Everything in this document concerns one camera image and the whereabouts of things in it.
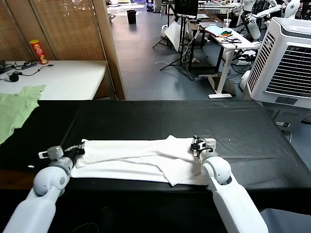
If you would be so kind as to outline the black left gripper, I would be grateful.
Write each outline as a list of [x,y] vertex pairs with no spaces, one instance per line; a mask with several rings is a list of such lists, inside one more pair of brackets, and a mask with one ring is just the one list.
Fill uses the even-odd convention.
[[64,157],[76,158],[77,156],[84,155],[85,154],[84,146],[85,144],[81,143],[79,145],[74,145],[70,148],[65,149]]

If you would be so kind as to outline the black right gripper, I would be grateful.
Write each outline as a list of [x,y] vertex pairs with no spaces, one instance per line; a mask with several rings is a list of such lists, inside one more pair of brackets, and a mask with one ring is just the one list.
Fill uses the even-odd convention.
[[192,143],[190,146],[190,150],[192,151],[194,156],[199,156],[200,153],[206,150],[206,141],[201,140],[198,136],[193,136]]

